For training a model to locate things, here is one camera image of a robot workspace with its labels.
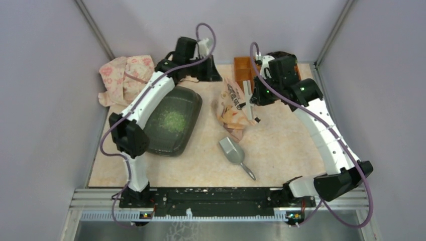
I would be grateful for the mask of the pink cat litter bag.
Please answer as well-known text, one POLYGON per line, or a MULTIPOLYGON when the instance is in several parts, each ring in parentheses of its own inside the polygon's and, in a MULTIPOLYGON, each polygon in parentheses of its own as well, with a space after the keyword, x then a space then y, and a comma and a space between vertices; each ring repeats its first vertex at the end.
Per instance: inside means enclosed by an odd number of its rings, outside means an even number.
POLYGON ((245 104, 244 90, 234 80, 224 78, 220 95, 215 102, 216 117, 237 143, 242 140, 244 129, 255 126, 260 121, 257 116, 252 119, 247 117, 245 104))

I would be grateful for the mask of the grey metal litter scoop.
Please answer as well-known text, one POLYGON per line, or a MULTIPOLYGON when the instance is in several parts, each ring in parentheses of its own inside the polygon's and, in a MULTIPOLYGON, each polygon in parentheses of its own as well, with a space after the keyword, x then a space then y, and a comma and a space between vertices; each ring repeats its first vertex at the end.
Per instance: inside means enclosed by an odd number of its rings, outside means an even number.
POLYGON ((245 152, 236 141, 225 137, 219 141, 219 146, 230 163, 241 166, 251 179, 257 180, 253 171, 245 165, 245 152))

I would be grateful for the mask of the dark grey litter box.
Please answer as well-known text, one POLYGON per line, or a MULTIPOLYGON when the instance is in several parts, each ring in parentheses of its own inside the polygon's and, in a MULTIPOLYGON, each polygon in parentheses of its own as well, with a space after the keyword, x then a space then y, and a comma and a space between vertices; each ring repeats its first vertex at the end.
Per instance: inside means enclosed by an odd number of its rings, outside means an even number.
POLYGON ((149 117, 144 132, 149 137, 148 153, 177 157, 192 135, 202 107, 194 90, 177 86, 160 101, 149 117))

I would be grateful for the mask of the grey bag sealing clip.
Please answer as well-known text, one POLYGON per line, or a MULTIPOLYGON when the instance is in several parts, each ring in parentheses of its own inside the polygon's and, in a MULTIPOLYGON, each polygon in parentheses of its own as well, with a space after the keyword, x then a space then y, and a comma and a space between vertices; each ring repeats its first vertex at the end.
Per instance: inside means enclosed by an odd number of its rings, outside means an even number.
POLYGON ((246 117, 249 121, 256 121, 257 123, 260 121, 254 113, 254 104, 250 102, 250 99, 253 95, 251 90, 251 81, 244 80, 243 81, 243 91, 244 91, 244 105, 242 108, 245 108, 246 117))

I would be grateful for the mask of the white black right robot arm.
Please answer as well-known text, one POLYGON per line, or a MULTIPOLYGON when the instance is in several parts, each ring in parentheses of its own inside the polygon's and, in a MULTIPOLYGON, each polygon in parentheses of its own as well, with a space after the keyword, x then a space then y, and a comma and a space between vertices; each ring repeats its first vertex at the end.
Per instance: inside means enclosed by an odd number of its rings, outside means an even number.
POLYGON ((317 176, 296 177, 283 185, 283 201, 296 207, 305 196, 319 196, 332 201, 363 183, 354 159, 368 177, 373 172, 370 161, 361 161, 347 146, 327 109, 323 93, 311 79, 301 79, 294 55, 274 58, 255 55, 263 80, 255 77, 254 94, 250 102, 257 106, 273 104, 280 96, 297 103, 290 105, 292 113, 307 128, 324 162, 325 173, 317 176))

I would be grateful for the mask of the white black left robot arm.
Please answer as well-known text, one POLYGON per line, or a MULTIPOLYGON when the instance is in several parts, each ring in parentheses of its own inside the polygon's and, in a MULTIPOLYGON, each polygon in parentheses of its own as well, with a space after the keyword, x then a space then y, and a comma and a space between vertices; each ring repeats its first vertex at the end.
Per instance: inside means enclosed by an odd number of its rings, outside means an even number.
POLYGON ((163 98, 184 78, 190 76, 200 81, 219 81, 212 53, 216 47, 213 38, 192 39, 180 37, 174 51, 157 63, 151 79, 143 90, 120 114, 109 116, 113 143, 117 156, 123 158, 127 169, 127 183, 131 201, 139 208, 146 207, 151 200, 149 180, 146 175, 144 153, 148 149, 149 137, 145 125, 163 98))

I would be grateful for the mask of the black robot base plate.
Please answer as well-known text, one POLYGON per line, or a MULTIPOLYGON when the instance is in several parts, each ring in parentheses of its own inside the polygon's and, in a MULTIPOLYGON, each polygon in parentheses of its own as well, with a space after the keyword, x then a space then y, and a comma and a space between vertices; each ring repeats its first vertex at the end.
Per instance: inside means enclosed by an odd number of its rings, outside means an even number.
POLYGON ((282 188, 269 187, 148 187, 138 193, 125 190, 120 208, 148 208, 157 217, 272 216, 279 208, 315 207, 313 197, 291 199, 282 188))

